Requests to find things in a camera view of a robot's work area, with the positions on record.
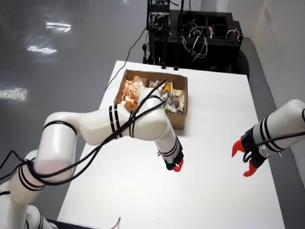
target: gray floor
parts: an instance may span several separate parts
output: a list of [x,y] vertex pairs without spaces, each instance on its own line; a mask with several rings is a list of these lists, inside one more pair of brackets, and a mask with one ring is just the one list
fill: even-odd
[[[143,0],[0,0],[0,161],[11,149],[21,156],[36,149],[49,114],[97,109],[115,61],[125,59],[145,19]],[[142,62],[143,43],[144,37],[130,61]],[[253,43],[245,39],[242,49],[262,119],[275,104]],[[3,90],[16,88],[21,90],[13,91],[15,99],[2,96]],[[23,97],[16,92],[23,92]],[[83,147],[79,138],[76,160]],[[286,228],[304,228],[305,191],[291,151],[269,162]],[[16,164],[10,159],[0,176]],[[56,219],[67,189],[68,185],[47,187],[34,205],[47,218]]]

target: white table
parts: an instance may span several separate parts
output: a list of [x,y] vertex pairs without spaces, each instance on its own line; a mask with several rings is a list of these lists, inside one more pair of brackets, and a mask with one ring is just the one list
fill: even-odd
[[[117,61],[112,77],[122,66]],[[121,229],[285,228],[268,161],[245,178],[243,154],[231,158],[234,142],[258,122],[245,75],[131,62],[125,69],[188,77],[185,130],[176,132],[183,146],[182,171],[168,171],[152,142],[112,141],[71,183],[58,221],[109,229],[121,216]],[[100,109],[113,104],[124,70]],[[93,148],[86,145],[81,157]]]

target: metal rod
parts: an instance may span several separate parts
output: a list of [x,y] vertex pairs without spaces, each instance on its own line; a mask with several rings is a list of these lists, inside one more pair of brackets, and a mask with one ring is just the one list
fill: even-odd
[[181,0],[180,18],[177,24],[176,43],[175,43],[175,65],[173,68],[176,71],[178,70],[178,61],[180,57],[180,30],[182,24],[183,6],[184,6],[184,0]]
[[167,52],[167,41],[168,41],[168,16],[165,16],[164,31],[163,31],[163,60],[162,69],[166,69],[166,52]]

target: snack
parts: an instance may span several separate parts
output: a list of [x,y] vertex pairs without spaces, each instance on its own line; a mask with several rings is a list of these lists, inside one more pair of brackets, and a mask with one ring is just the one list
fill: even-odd
[[131,106],[132,106],[132,103],[131,103],[131,102],[126,102],[124,106],[125,106],[125,107],[131,107]]
[[[159,83],[161,83],[162,81],[161,80],[157,80],[156,81],[156,84],[158,85]],[[163,88],[164,88],[164,86],[165,86],[165,84],[166,84],[166,87],[165,87],[165,91],[168,91],[169,93],[173,93],[173,83],[172,82],[165,82],[164,84],[162,84],[159,88],[158,88],[158,91],[159,92],[162,92],[163,91]]]
[[127,80],[124,85],[121,104],[125,107],[137,108],[139,106],[139,95],[145,88],[146,82],[147,79],[140,78],[137,75],[133,77],[133,80]]
[[170,93],[168,91],[164,91],[161,93],[161,100],[164,101],[164,100],[168,100],[170,97]]
[[[162,81],[161,80],[157,80],[156,82],[154,81],[150,81],[149,82],[149,86],[148,87],[152,87],[152,88],[155,88],[159,83],[161,83]],[[168,91],[169,93],[173,93],[173,83],[172,82],[167,82],[167,83],[164,83],[163,85],[161,85],[159,88],[158,88],[158,91],[161,93],[163,91],[163,88],[164,88],[164,85],[166,85],[165,87],[165,91]]]
[[184,108],[184,90],[173,89],[173,95],[179,99],[179,112],[183,113]]
[[165,111],[168,113],[178,113],[179,111],[179,98],[173,96],[173,94],[168,93],[169,97],[165,103]]

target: box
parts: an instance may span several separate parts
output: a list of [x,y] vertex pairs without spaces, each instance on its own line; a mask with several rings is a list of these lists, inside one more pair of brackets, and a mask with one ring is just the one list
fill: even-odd
[[[127,80],[133,80],[133,77],[137,75],[141,78],[146,78],[149,81],[157,81],[157,80],[168,80],[168,82],[173,83],[173,88],[177,90],[184,90],[184,108],[183,114],[171,114],[166,113],[167,117],[169,118],[172,126],[174,129],[183,130],[184,129],[184,122],[187,115],[187,77],[175,74],[168,74],[168,73],[154,73],[154,72],[141,72],[141,71],[134,71],[134,70],[126,70],[123,76],[119,91],[116,95],[114,100],[114,104],[120,104],[122,101],[122,95],[124,86]],[[134,111],[133,107],[128,107],[127,110]]]

